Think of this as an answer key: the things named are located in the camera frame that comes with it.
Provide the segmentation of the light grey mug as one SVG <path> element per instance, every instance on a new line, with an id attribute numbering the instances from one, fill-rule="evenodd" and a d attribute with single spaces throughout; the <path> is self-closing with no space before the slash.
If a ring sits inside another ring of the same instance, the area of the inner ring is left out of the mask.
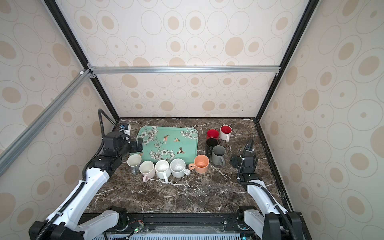
<path id="1" fill-rule="evenodd" d="M 137 175 L 140 172 L 141 162 L 142 157 L 139 154 L 133 154 L 129 156 L 127 164 L 130 167 L 133 175 Z"/>

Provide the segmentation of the dark grey mug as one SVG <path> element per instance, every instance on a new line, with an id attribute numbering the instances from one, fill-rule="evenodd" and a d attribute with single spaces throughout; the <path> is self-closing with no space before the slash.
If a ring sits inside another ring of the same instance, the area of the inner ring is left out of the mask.
<path id="1" fill-rule="evenodd" d="M 225 166 L 226 149 L 223 146 L 215 146 L 212 151 L 212 162 L 214 165 Z"/>

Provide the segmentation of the pink mug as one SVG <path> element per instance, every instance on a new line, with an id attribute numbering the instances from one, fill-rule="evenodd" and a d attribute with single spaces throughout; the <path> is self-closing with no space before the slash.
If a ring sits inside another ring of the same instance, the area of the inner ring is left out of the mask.
<path id="1" fill-rule="evenodd" d="M 139 170 L 141 174 L 143 174 L 144 183 L 148 182 L 156 174 L 155 165 L 151 161 L 144 161 L 143 163 L 141 163 Z"/>

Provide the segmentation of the white mug back row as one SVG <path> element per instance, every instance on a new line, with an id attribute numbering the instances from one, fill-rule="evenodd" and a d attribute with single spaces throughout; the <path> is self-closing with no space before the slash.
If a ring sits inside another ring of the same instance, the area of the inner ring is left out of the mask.
<path id="1" fill-rule="evenodd" d="M 220 127 L 219 131 L 219 138 L 222 141 L 229 142 L 231 135 L 232 135 L 233 129 L 228 125 L 223 125 Z"/>

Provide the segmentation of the white round mug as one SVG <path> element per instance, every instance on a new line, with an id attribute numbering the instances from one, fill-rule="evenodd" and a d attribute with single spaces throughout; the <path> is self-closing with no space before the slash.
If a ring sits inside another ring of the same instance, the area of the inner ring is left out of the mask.
<path id="1" fill-rule="evenodd" d="M 169 177 L 172 174 L 170 169 L 170 164 L 165 160 L 160 160 L 155 165 L 155 170 L 157 177 L 165 182 L 169 183 Z"/>

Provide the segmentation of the cream orange mug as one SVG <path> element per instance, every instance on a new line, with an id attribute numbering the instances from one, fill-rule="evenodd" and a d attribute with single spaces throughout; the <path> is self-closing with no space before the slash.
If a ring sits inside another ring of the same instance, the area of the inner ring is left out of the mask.
<path id="1" fill-rule="evenodd" d="M 199 174 L 205 174 L 209 168 L 209 158 L 205 155 L 196 156 L 194 162 L 189 164 L 189 170 L 195 170 Z"/>

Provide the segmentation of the red mug black handle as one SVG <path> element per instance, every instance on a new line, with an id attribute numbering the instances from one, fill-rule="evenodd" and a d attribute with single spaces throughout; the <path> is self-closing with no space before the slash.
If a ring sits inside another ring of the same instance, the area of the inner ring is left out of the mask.
<path id="1" fill-rule="evenodd" d="M 207 139 L 216 139 L 220 138 L 220 133 L 217 130 L 210 129 L 207 131 Z"/>

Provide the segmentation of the cream speckled mug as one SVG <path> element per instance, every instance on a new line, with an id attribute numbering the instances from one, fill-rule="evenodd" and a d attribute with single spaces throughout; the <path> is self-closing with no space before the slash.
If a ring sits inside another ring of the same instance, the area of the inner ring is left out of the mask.
<path id="1" fill-rule="evenodd" d="M 186 168 L 186 163 L 182 159 L 172 160 L 170 169 L 175 178 L 182 178 L 185 175 L 189 176 L 191 174 L 191 171 Z"/>

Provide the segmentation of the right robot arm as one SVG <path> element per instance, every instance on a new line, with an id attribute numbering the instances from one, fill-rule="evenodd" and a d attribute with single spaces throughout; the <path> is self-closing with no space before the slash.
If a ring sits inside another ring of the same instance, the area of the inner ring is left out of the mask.
<path id="1" fill-rule="evenodd" d="M 234 155 L 230 161 L 233 167 L 238 169 L 237 182 L 244 187 L 259 208 L 239 208 L 239 228 L 252 229 L 261 240 L 303 240 L 300 216 L 283 207 L 256 173 L 258 158 L 253 145 L 254 140 L 249 139 L 242 153 L 239 156 Z"/>

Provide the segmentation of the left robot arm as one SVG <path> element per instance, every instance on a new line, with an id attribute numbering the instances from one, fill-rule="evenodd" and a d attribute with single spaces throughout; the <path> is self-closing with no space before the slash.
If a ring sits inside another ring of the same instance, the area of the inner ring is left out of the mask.
<path id="1" fill-rule="evenodd" d="M 126 209 L 110 207 L 100 215 L 80 224 L 87 206 L 109 180 L 123 159 L 143 150 L 143 139 L 133 140 L 130 127 L 101 131 L 102 143 L 82 171 L 82 179 L 62 204 L 44 221 L 36 221 L 29 229 L 32 240 L 92 240 L 108 229 L 123 231 L 128 227 Z"/>

